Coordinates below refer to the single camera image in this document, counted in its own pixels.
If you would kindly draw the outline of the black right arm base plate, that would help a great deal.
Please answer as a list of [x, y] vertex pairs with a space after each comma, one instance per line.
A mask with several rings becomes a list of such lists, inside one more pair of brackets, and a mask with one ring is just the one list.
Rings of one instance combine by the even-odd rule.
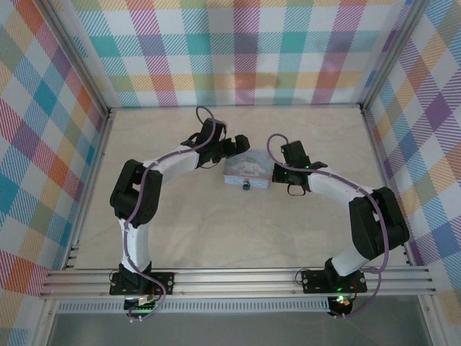
[[303, 270], [301, 273], [303, 293], [366, 293], [364, 273], [355, 271], [345, 277], [326, 270]]

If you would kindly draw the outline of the thin aluminium table edge rail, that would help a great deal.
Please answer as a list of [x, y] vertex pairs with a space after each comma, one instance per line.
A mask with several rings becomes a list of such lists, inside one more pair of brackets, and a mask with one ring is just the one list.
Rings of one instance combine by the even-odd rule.
[[[209, 109], [223, 109], [223, 108], [263, 108], [263, 107], [304, 107], [304, 108], [346, 108], [346, 109], [359, 109], [362, 106], [361, 103], [333, 103], [333, 104], [283, 104], [283, 105], [269, 105], [269, 104], [256, 104], [256, 105], [205, 105], [203, 107]], [[197, 105], [180, 105], [177, 107], [112, 107], [110, 112], [119, 112], [119, 111], [135, 111], [135, 110], [183, 110], [183, 109], [195, 109]]]

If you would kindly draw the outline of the right controller board with lights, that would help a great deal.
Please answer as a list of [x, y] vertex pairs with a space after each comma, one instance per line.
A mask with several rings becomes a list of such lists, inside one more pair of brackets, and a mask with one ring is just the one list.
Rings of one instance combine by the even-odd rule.
[[329, 297], [328, 306], [331, 316], [343, 316], [352, 312], [353, 302], [344, 296]]

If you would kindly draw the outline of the aluminium frame post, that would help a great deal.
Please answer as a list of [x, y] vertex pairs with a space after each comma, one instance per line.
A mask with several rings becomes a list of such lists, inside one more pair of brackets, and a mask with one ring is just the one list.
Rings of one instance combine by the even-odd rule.
[[61, 22], [57, 11], [54, 10], [50, 0], [33, 0], [33, 2], [39, 9], [45, 21], [50, 26], [53, 34], [56, 36], [57, 41], [60, 43], [63, 52], [66, 54], [71, 65], [76, 69], [76, 73], [79, 75], [84, 86], [87, 88], [88, 93], [95, 102], [97, 108], [106, 118], [109, 118], [111, 115], [111, 108], [104, 101], [99, 87], [93, 79], [93, 76], [90, 74], [89, 69], [86, 67], [79, 50], [69, 35], [68, 30]]
[[405, 0], [395, 24], [386, 37], [375, 67], [359, 99], [361, 114], [365, 116], [376, 100], [386, 78], [400, 57], [431, 0]]

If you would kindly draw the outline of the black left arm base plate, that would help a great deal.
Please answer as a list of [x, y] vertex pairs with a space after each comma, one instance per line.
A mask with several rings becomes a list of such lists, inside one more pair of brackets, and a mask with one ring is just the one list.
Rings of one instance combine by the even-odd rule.
[[160, 282], [166, 289], [166, 294], [171, 295], [174, 287], [174, 273], [172, 272], [150, 272], [150, 280], [134, 272], [112, 272], [109, 275], [109, 294], [111, 296], [143, 296], [160, 295], [161, 287], [153, 280]]

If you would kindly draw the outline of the long aluminium mounting rail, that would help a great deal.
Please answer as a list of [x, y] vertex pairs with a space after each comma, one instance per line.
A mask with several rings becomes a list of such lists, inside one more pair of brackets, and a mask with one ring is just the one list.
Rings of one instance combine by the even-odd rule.
[[[174, 273], [173, 298], [289, 298], [291, 296], [354, 296], [357, 293], [303, 293], [297, 268], [165, 269]], [[52, 271], [42, 287], [43, 299], [127, 298], [111, 296], [111, 270]], [[389, 267], [381, 275], [364, 273], [370, 296], [434, 295], [435, 282], [426, 267]]]

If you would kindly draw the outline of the pale blue cartoon tin box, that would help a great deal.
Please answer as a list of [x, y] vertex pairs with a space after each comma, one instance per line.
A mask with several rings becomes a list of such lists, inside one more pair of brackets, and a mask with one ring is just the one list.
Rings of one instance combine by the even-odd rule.
[[225, 160], [223, 176], [227, 185], [242, 187], [248, 179], [251, 188], [268, 189], [272, 181], [274, 162], [266, 149], [251, 148]]

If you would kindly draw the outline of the green left controller board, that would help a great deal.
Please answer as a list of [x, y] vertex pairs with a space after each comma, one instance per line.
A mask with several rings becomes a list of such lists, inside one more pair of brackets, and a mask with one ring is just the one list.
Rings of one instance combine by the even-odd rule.
[[123, 308], [126, 311], [152, 311], [160, 298], [153, 295], [140, 297], [127, 297], [124, 300]]

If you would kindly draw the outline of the aluminium table side rail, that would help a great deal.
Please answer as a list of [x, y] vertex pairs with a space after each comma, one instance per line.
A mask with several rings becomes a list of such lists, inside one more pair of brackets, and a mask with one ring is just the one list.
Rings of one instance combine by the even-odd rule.
[[[380, 175], [380, 179], [381, 179], [382, 184], [384, 186], [390, 188], [390, 183], [389, 183], [388, 177], [386, 175], [385, 167], [384, 167], [383, 163], [380, 160], [380, 153], [378, 151], [377, 142], [376, 142], [375, 138], [373, 137], [372, 130], [371, 130], [370, 125], [367, 122], [367, 117], [365, 115], [364, 110], [360, 110], [360, 112], [361, 112], [361, 116], [362, 116], [362, 121], [364, 123], [364, 128], [365, 128], [365, 130], [367, 132], [367, 136], [369, 138], [370, 145], [372, 147], [372, 150], [373, 150], [373, 153], [374, 153], [374, 156], [375, 156], [375, 161], [376, 161], [377, 169], [378, 169], [378, 172], [379, 172], [379, 175]], [[412, 258], [412, 254], [411, 254], [410, 250], [408, 249], [408, 243], [405, 243], [404, 245], [401, 245], [400, 247], [402, 248], [402, 252], [403, 252], [403, 256], [405, 257], [406, 264], [409, 265], [409, 266], [413, 266], [414, 265], [413, 258]]]
[[69, 264], [69, 262], [72, 259], [71, 253], [72, 251], [79, 250], [81, 234], [84, 230], [84, 224], [89, 214], [91, 201], [94, 195], [95, 187], [97, 185], [99, 172], [104, 159], [110, 133], [112, 131], [115, 115], [115, 109], [111, 109], [109, 111], [109, 115], [102, 124], [102, 132], [97, 144], [97, 149], [94, 154], [93, 162], [90, 166], [91, 169], [89, 170], [88, 180], [86, 182], [85, 188], [83, 189], [81, 201], [79, 202], [78, 208], [76, 209], [76, 218], [72, 224], [70, 233], [66, 240], [66, 247], [63, 251], [62, 261], [58, 268], [59, 270], [67, 270], [74, 268], [74, 265]]

